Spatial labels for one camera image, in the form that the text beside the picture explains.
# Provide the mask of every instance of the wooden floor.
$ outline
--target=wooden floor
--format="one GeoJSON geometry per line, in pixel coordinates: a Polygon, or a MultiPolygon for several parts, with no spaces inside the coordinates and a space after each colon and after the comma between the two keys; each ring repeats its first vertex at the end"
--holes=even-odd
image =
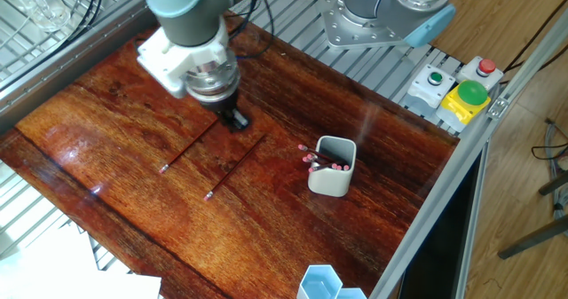
{"type": "Polygon", "coordinates": [[[451,0],[456,17],[434,45],[469,62],[479,55],[505,68],[563,0],[451,0]]]}
{"type": "MultiPolygon", "coordinates": [[[[434,42],[468,62],[476,55],[505,68],[563,0],[452,0],[458,12],[434,42]]],[[[556,21],[567,6],[552,20],[556,21]]],[[[526,59],[546,27],[520,59],[526,59]]],[[[471,258],[466,298],[566,298],[568,238],[556,236],[505,261],[497,252],[553,220],[552,196],[537,189],[549,181],[548,164],[531,155],[543,144],[545,118],[568,129],[568,54],[539,72],[494,134],[471,258]]],[[[507,74],[509,79],[515,71],[507,74]]]]}
{"type": "Polygon", "coordinates": [[[548,164],[531,155],[548,117],[568,130],[568,56],[526,86],[491,141],[466,298],[566,298],[568,238],[563,235],[501,260],[497,252],[553,220],[548,164]]]}

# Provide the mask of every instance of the emergency stop button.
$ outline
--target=emergency stop button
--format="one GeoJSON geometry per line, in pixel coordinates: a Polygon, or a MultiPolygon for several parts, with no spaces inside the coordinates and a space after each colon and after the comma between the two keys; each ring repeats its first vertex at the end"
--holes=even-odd
{"type": "Polygon", "coordinates": [[[479,67],[477,68],[484,75],[489,75],[495,71],[495,63],[490,59],[482,59],[479,62],[479,67]]]}

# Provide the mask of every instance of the wooden tabletop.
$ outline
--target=wooden tabletop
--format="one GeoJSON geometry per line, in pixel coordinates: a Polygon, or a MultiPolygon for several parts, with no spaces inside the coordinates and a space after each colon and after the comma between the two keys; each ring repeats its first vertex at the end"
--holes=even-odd
{"type": "MultiPolygon", "coordinates": [[[[269,38],[249,26],[233,48],[269,38]]],[[[125,44],[37,108],[0,138],[0,159],[135,273],[163,277],[168,298],[292,298],[309,264],[369,295],[457,139],[276,40],[240,61],[252,124],[217,123],[161,175],[215,116],[171,97],[136,56],[125,44]],[[296,147],[323,135],[358,145],[342,198],[307,188],[296,147]]]]}

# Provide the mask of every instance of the metal grating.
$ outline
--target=metal grating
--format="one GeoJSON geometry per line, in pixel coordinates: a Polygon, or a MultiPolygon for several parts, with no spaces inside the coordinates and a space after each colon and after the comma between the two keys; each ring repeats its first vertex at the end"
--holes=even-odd
{"type": "MultiPolygon", "coordinates": [[[[317,0],[269,0],[269,3],[277,37],[397,104],[400,104],[410,83],[424,66],[430,64],[439,67],[450,75],[455,75],[462,67],[459,60],[430,45],[416,49],[391,46],[338,50],[329,46],[317,0]]],[[[233,7],[237,13],[247,12],[248,9],[249,0],[233,7]]],[[[251,20],[270,31],[271,24],[264,4],[253,12],[251,20]]],[[[405,108],[420,115],[412,108],[405,108]]],[[[435,114],[421,118],[453,136],[460,136],[458,131],[440,121],[435,114]]]]}
{"type": "MultiPolygon", "coordinates": [[[[45,233],[71,222],[69,217],[0,161],[0,260],[27,248],[45,233]]],[[[92,237],[91,246],[99,270],[133,273],[92,237]]]]}
{"type": "MultiPolygon", "coordinates": [[[[28,18],[17,0],[0,0],[0,92],[57,50],[74,32],[91,0],[62,1],[71,10],[71,19],[60,31],[45,33],[28,18]]],[[[102,0],[98,20],[119,1],[102,0]]]]}

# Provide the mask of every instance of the black cable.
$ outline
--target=black cable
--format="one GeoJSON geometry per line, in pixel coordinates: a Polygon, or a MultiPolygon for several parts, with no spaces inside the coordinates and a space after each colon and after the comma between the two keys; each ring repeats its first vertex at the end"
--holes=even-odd
{"type": "Polygon", "coordinates": [[[250,10],[248,11],[247,16],[245,16],[244,20],[240,23],[238,27],[234,28],[231,32],[229,32],[229,41],[232,41],[235,37],[237,37],[240,33],[242,33],[242,31],[245,30],[245,28],[247,27],[250,21],[250,16],[252,15],[252,12],[255,11],[255,6],[256,6],[256,0],[250,0],[250,10]]]}
{"type": "Polygon", "coordinates": [[[95,9],[95,12],[92,14],[91,20],[89,20],[89,24],[87,24],[87,28],[91,27],[91,24],[95,21],[97,15],[99,15],[100,5],[102,4],[102,2],[103,0],[99,0],[97,2],[97,8],[95,9]]]}
{"type": "Polygon", "coordinates": [[[91,10],[92,10],[92,6],[95,4],[95,0],[90,0],[89,1],[89,6],[87,7],[87,12],[85,12],[85,14],[83,15],[83,18],[81,19],[81,21],[79,22],[79,25],[77,25],[77,28],[75,29],[75,31],[73,32],[73,34],[71,34],[65,42],[64,44],[67,45],[69,43],[71,43],[72,41],[74,41],[79,35],[82,35],[83,32],[85,31],[86,27],[81,28],[81,26],[87,21],[87,18],[89,17],[89,15],[91,14],[91,10]]]}
{"type": "Polygon", "coordinates": [[[533,44],[533,42],[536,40],[536,38],[539,36],[539,34],[542,32],[542,30],[549,24],[549,22],[556,16],[556,14],[560,11],[560,9],[562,9],[564,7],[564,5],[566,4],[566,2],[568,2],[568,0],[563,0],[560,5],[558,5],[556,7],[556,9],[554,11],[552,11],[552,13],[550,13],[550,15],[548,16],[548,18],[544,21],[544,23],[542,23],[542,25],[540,26],[539,30],[536,31],[536,33],[532,36],[531,40],[525,45],[525,47],[523,47],[523,49],[517,54],[517,56],[510,62],[510,64],[507,65],[507,68],[505,68],[505,70],[503,71],[503,73],[507,73],[509,70],[513,69],[513,66],[515,67],[519,67],[521,65],[523,65],[523,63],[525,63],[524,61],[521,62],[520,64],[515,64],[515,62],[518,61],[518,59],[521,58],[521,56],[523,56],[523,54],[525,53],[526,50],[528,50],[528,48],[531,46],[531,44],[533,44]]]}
{"type": "Polygon", "coordinates": [[[261,50],[260,52],[258,52],[257,54],[253,54],[253,55],[243,55],[243,56],[237,56],[237,59],[255,59],[259,56],[261,56],[262,54],[264,54],[266,51],[268,51],[268,49],[272,46],[272,43],[274,43],[274,17],[272,16],[272,10],[270,9],[270,5],[268,4],[268,0],[264,0],[264,4],[266,5],[266,11],[268,12],[268,18],[270,19],[270,41],[268,41],[268,44],[266,45],[266,47],[264,47],[263,50],[261,50]]]}
{"type": "Polygon", "coordinates": [[[541,160],[541,161],[551,161],[551,160],[557,159],[557,158],[561,157],[563,154],[565,154],[566,152],[568,152],[568,143],[558,145],[558,146],[533,146],[533,147],[531,147],[532,156],[534,158],[538,159],[538,160],[541,160]],[[536,153],[534,153],[535,149],[562,148],[562,147],[564,147],[564,149],[562,151],[560,151],[560,153],[557,153],[556,155],[554,155],[552,157],[539,157],[539,156],[536,155],[536,153]]]}
{"type": "MultiPolygon", "coordinates": [[[[546,68],[546,67],[549,66],[550,64],[554,63],[555,60],[559,59],[562,55],[564,55],[564,53],[566,53],[566,50],[568,50],[568,44],[565,45],[564,48],[563,48],[562,50],[560,50],[560,51],[558,52],[558,54],[555,55],[552,59],[549,59],[546,63],[544,63],[544,64],[539,68],[539,70],[538,70],[537,72],[540,72],[541,70],[543,70],[544,68],[546,68]]],[[[520,64],[516,64],[516,65],[513,66],[513,68],[517,68],[517,67],[523,65],[524,63],[525,63],[525,62],[523,61],[523,62],[521,62],[520,64]]],[[[509,82],[510,82],[510,80],[509,80],[509,81],[503,81],[503,82],[500,82],[500,84],[501,84],[501,85],[504,85],[504,84],[507,84],[507,83],[509,83],[509,82]]]]}
{"type": "MultiPolygon", "coordinates": [[[[255,6],[255,9],[252,10],[252,12],[255,12],[256,10],[258,10],[259,7],[260,7],[260,4],[257,3],[256,6],[255,6]]],[[[229,19],[229,18],[231,18],[231,17],[245,16],[245,15],[249,14],[249,12],[241,12],[241,13],[238,13],[238,14],[226,15],[225,18],[226,18],[226,19],[229,19]]]]}

